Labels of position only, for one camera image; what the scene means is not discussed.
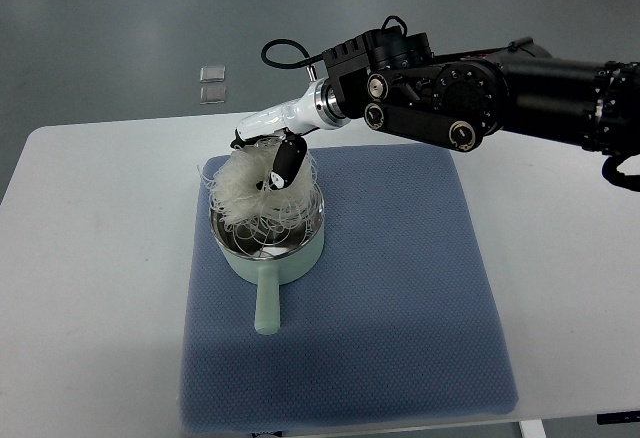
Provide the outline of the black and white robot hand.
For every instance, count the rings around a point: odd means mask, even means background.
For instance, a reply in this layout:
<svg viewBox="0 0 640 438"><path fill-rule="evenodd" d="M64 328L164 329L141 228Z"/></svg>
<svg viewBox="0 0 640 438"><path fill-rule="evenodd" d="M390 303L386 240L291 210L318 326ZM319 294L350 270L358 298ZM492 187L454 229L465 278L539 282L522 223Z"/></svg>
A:
<svg viewBox="0 0 640 438"><path fill-rule="evenodd" d="M326 78L312 81L304 95L244 118L235 130L234 149L266 138L280 140L268 178L257 188L281 190L289 187L307 153L304 136L315 130L339 129L350 121L339 109Z"/></svg>

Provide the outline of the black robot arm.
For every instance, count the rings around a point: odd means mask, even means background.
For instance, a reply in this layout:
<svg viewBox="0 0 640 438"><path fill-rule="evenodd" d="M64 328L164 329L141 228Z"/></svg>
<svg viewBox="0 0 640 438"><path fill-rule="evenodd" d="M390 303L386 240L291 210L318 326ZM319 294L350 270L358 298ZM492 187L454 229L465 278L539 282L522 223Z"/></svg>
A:
<svg viewBox="0 0 640 438"><path fill-rule="evenodd" d="M319 60L327 76L286 106L288 136L362 119L380 133L469 152L505 131L600 153L605 180L639 188L620 169L639 153L635 62L559 59L529 37L437 55L425 34L409 34L393 15Z"/></svg>

